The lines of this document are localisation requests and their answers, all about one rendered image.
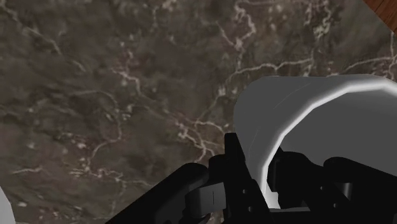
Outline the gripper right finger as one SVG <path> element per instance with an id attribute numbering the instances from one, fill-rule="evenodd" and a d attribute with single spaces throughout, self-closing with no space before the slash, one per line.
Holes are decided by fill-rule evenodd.
<path id="1" fill-rule="evenodd" d="M 278 194 L 276 224 L 397 224 L 397 176 L 344 157 L 317 165 L 277 150 L 267 183 Z"/>

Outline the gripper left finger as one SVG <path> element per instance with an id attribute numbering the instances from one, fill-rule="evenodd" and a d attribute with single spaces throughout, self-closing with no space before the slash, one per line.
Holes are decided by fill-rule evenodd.
<path id="1" fill-rule="evenodd" d="M 208 165 L 182 165 L 106 224 L 208 224 L 217 211 L 222 224 L 274 224 L 236 133 L 224 140 L 225 152 Z"/>

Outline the white rounded object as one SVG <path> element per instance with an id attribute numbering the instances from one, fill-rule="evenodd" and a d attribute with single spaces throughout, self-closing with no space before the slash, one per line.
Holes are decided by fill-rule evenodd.
<path id="1" fill-rule="evenodd" d="M 16 224 L 11 204 L 0 187 L 0 224 Z"/>

